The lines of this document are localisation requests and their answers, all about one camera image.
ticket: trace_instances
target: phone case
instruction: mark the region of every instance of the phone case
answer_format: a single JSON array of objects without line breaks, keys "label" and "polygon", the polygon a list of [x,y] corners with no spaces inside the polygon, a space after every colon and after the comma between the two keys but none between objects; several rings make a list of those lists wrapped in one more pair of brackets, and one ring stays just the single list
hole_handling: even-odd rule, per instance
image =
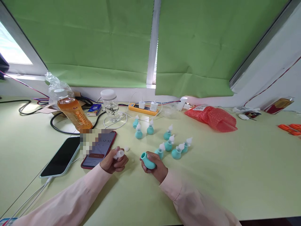
[{"label": "phone case", "polygon": [[[110,145],[110,147],[109,147],[109,150],[108,150],[108,152],[107,152],[107,154],[106,154],[106,156],[108,155],[108,153],[111,151],[111,148],[112,148],[112,145],[113,145],[113,143],[114,143],[114,141],[115,141],[115,138],[116,138],[116,136],[117,136],[117,132],[116,131],[112,131],[112,132],[114,132],[115,133],[115,135],[114,135],[114,137],[113,137],[113,140],[112,140],[112,142],[111,142],[111,145]],[[85,162],[85,160],[86,160],[86,158],[88,157],[88,155],[84,158],[84,160],[82,161],[82,163],[81,163],[81,168],[83,168],[83,169],[93,169],[94,167],[85,167],[85,166],[83,166],[83,163]]]}]

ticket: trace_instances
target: roller blind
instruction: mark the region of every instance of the roller blind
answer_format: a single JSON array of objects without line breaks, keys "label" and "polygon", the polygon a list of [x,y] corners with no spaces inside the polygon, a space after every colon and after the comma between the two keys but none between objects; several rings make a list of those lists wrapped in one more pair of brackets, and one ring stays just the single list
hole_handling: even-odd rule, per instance
[{"label": "roller blind", "polygon": [[229,80],[288,0],[162,0],[156,95],[232,96]]},{"label": "roller blind", "polygon": [[70,86],[145,87],[153,0],[4,0]]}]

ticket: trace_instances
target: pink bubble wrap bag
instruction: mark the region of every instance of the pink bubble wrap bag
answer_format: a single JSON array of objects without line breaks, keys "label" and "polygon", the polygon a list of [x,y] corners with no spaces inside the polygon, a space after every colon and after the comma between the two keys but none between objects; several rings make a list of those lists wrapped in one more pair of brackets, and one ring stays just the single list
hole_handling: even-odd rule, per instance
[{"label": "pink bubble wrap bag", "polygon": [[219,132],[232,132],[237,130],[236,119],[223,109],[207,104],[201,104],[189,109],[185,114],[195,120],[208,124]]}]

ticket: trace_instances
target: orange juice bottle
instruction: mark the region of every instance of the orange juice bottle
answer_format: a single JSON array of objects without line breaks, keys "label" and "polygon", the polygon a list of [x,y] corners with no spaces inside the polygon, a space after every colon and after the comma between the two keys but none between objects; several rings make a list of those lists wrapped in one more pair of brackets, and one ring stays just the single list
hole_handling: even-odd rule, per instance
[{"label": "orange juice bottle", "polygon": [[57,89],[54,92],[59,98],[57,106],[67,116],[67,118],[71,120],[78,131],[92,128],[92,123],[87,118],[77,99],[69,96],[67,91],[64,89]]}]

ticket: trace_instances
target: power strip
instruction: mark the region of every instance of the power strip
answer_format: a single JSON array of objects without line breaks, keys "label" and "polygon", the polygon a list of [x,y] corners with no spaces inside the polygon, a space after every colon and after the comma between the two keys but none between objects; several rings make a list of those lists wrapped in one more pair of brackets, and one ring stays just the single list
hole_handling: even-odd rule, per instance
[{"label": "power strip", "polygon": [[139,108],[139,104],[131,103],[129,105],[129,110],[136,111],[136,112],[141,112],[143,114],[148,114],[148,115],[153,115],[156,116],[158,114],[158,109],[157,111],[151,111],[150,107],[144,107],[144,109]]}]

